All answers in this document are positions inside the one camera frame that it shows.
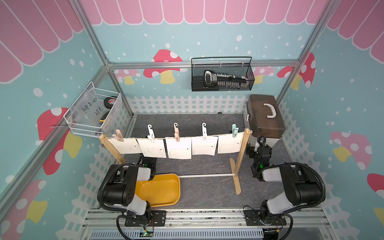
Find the white clothespin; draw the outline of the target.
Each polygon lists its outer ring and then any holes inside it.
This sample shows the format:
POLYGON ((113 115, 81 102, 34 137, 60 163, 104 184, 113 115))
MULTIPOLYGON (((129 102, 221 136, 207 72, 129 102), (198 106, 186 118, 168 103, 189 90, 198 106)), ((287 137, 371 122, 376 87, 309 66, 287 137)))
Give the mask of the white clothespin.
POLYGON ((208 138, 206 123, 202 123, 202 135, 203 135, 203 140, 206 141, 208 138))
POLYGON ((149 134, 147 135, 147 138, 148 138, 152 143, 155 143, 155 142, 156 142, 156 137, 155 137, 154 131, 153 131, 153 129, 152 129, 152 125, 148 125, 148 132, 149 132, 149 134))

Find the pink clothespin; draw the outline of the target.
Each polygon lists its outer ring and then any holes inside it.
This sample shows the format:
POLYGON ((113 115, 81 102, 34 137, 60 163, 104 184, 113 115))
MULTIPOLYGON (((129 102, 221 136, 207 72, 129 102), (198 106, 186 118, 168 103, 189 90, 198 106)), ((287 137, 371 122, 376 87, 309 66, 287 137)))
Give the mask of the pink clothespin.
POLYGON ((180 141, 180 131, 177 123, 174 123, 174 137, 176 142, 180 141))
POLYGON ((113 138, 114 138, 115 140, 119 141, 119 142, 123 142, 123 141, 124 141, 123 134, 122 134, 122 132, 121 132, 119 129, 117 129, 117 130, 116 130, 116 133, 113 134, 113 138))

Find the postcard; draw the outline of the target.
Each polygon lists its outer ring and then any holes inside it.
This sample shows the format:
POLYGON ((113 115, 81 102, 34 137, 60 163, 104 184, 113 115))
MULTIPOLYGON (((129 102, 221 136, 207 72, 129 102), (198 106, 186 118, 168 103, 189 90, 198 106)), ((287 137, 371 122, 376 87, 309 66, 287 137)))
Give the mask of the postcard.
POLYGON ((190 160, 192 158, 192 138, 165 138, 169 159, 190 160))
POLYGON ((192 155, 214 156, 218 139, 217 136, 207 136, 205 140, 203 137, 192 137, 192 155))
POLYGON ((241 149, 244 133, 220 135, 218 139, 218 154, 238 153, 241 149))
POLYGON ((163 139, 155 139, 152 142, 149 139, 137 139, 144 157, 166 158, 165 144, 163 139))
POLYGON ((124 138, 123 141, 109 138, 107 139, 116 149, 122 154, 141 154, 142 150, 140 145, 135 138, 124 138))

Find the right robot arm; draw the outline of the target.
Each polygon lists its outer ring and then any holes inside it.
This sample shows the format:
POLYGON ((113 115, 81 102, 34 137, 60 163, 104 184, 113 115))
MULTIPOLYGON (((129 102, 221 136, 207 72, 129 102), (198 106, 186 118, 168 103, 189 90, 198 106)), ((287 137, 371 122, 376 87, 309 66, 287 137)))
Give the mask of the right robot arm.
POLYGON ((261 136, 257 146, 247 144, 246 154, 252 158, 253 177, 260 182, 279 182, 284 191, 262 202, 258 218, 264 225, 282 220, 289 213, 318 206, 326 199, 326 184, 322 177, 307 164, 283 163, 271 165, 272 147, 261 136))

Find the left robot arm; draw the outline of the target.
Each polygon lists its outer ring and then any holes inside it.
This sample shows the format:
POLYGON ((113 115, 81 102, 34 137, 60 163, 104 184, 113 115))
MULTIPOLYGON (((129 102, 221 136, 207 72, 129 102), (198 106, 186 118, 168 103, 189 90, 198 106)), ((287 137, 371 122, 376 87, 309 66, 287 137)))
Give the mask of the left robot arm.
POLYGON ((156 173, 156 158, 140 156, 136 164, 113 164, 98 190, 97 200, 104 210, 123 213, 146 225, 152 218, 151 205, 136 194, 140 181, 151 181, 156 173))

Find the green clothespin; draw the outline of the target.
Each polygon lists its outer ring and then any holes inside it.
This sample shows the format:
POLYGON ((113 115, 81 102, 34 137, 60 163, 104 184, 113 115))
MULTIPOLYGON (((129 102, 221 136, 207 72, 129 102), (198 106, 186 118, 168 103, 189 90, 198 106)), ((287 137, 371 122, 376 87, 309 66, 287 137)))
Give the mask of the green clothespin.
POLYGON ((239 132, 239 128, 236 124, 232 124, 232 136, 233 138, 236 138, 239 132))

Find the socket wrench set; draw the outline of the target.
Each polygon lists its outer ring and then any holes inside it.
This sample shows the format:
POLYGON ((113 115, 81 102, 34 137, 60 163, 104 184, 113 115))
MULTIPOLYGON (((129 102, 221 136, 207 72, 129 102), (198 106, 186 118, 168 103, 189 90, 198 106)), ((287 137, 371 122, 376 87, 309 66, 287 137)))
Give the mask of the socket wrench set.
POLYGON ((203 77, 206 87, 234 90, 246 90, 250 87, 249 81, 245 76, 237 78, 235 75, 218 74, 211 71, 205 71, 203 77))

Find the brown lid storage box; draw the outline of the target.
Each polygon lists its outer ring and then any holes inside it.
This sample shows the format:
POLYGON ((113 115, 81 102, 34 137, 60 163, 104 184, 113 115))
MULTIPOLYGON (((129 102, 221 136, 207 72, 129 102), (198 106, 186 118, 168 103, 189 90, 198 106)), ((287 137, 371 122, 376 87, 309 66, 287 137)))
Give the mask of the brown lid storage box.
POLYGON ((252 131, 248 144, 257 148, 258 138, 266 137, 266 144, 273 147, 283 136, 286 127, 274 96, 251 95, 244 112, 245 128, 252 131))

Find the yellow plastic tray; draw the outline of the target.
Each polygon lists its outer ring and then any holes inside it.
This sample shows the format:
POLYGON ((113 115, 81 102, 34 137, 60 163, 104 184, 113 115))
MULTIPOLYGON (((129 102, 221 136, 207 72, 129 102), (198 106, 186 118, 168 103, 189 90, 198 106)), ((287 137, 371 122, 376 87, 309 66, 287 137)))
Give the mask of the yellow plastic tray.
POLYGON ((155 175, 151 181, 139 181, 135 194, 152 208, 175 205, 181 196, 180 178, 175 174, 155 175))

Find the black tape roll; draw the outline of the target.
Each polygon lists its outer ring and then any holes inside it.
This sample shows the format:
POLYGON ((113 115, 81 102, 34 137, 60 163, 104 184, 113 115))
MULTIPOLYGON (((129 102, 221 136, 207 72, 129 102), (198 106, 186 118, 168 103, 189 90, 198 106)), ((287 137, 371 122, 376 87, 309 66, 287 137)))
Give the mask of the black tape roll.
POLYGON ((104 106, 107 108, 107 109, 112 109, 114 104, 116 103, 117 99, 116 98, 113 98, 113 97, 106 97, 103 101, 104 103, 104 106))

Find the black mesh wall basket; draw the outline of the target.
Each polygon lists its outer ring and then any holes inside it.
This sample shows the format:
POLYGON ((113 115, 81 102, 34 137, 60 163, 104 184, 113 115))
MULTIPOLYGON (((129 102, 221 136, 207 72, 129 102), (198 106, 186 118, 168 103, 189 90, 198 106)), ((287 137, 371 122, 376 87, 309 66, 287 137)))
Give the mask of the black mesh wall basket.
POLYGON ((251 57, 192 58, 192 91, 250 91, 255 82, 251 63, 251 57))

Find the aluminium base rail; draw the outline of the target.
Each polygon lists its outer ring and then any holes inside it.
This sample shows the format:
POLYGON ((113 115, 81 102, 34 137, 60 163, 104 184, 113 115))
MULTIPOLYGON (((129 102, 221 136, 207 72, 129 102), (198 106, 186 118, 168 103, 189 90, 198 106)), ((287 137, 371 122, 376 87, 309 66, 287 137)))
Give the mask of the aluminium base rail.
POLYGON ((320 208, 293 212, 263 225, 249 207, 226 209, 159 209, 162 217, 146 227, 120 226, 131 240, 335 240, 336 234, 320 208))

